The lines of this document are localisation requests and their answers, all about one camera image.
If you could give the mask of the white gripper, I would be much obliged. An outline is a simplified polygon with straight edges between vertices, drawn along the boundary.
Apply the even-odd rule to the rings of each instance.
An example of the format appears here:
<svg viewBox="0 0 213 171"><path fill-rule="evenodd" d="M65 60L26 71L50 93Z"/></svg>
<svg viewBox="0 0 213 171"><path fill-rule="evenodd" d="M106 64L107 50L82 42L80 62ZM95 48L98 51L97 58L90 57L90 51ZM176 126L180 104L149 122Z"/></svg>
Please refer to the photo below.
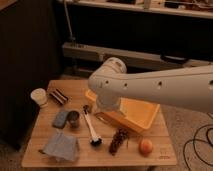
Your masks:
<svg viewBox="0 0 213 171"><path fill-rule="evenodd" d="M120 112L121 98L112 94L98 94L93 104L94 113Z"/></svg>

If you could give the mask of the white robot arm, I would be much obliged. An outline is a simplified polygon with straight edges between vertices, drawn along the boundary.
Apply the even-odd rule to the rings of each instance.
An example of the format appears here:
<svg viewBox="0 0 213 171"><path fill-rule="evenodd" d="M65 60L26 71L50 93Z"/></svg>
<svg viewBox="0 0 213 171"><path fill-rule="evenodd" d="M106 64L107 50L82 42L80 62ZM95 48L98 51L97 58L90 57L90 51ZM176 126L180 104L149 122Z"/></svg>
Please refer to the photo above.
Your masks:
<svg viewBox="0 0 213 171"><path fill-rule="evenodd" d="M213 113L213 65L127 74L125 63L108 58L88 79L101 110L116 110L121 98Z"/></svg>

